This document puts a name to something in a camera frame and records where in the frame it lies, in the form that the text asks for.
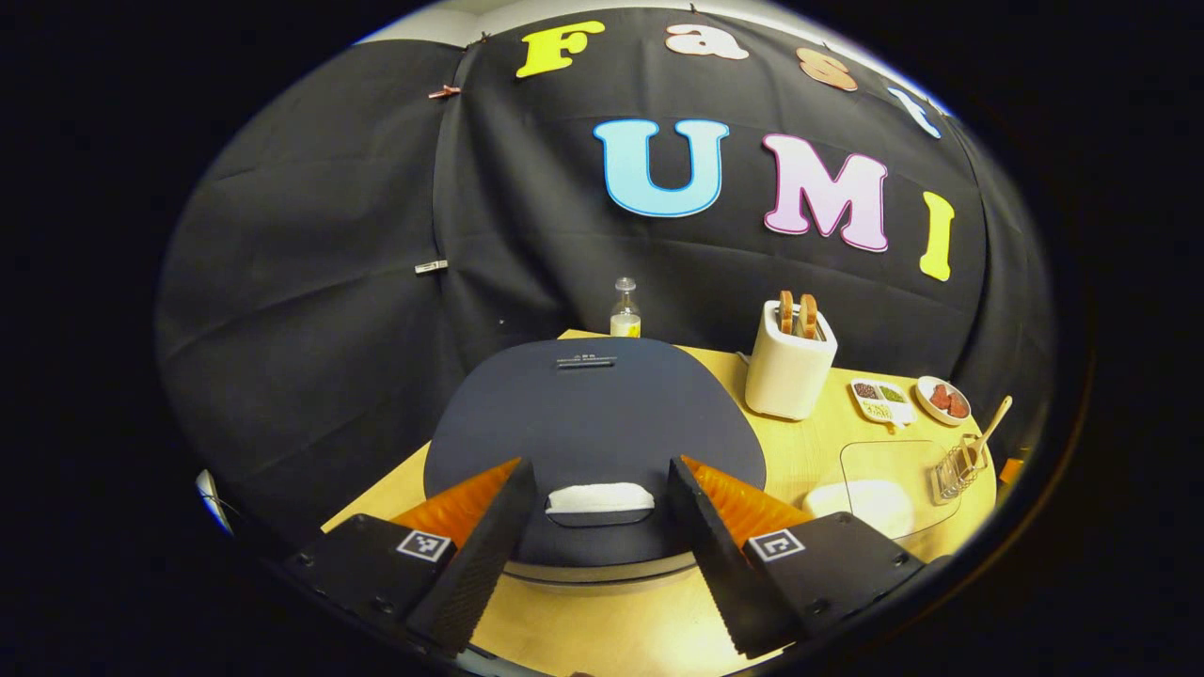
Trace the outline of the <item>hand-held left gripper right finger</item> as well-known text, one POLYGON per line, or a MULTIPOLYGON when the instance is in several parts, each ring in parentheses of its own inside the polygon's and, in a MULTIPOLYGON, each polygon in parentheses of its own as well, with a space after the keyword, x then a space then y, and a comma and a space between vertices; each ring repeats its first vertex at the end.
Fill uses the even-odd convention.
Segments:
POLYGON ((810 517, 685 455, 671 459, 668 505, 746 658, 840 642, 946 565, 850 512, 810 517))

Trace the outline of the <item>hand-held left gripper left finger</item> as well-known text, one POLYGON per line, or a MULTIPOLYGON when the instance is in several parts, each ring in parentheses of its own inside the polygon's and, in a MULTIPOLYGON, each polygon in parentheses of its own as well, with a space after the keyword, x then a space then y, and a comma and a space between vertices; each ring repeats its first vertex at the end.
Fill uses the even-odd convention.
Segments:
POLYGON ((303 591, 371 634, 452 658, 470 644, 536 506, 514 458, 390 519, 358 513, 285 560, 303 591))

